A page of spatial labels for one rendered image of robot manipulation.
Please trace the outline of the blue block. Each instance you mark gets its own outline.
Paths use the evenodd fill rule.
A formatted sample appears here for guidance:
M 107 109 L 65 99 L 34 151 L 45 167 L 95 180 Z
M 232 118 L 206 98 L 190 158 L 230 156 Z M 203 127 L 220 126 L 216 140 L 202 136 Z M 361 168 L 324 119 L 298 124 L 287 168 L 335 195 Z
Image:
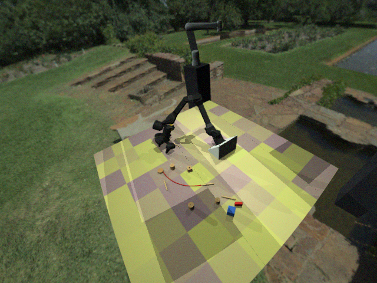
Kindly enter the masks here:
M 236 210 L 236 207 L 229 206 L 227 208 L 227 215 L 234 217 L 235 210 Z

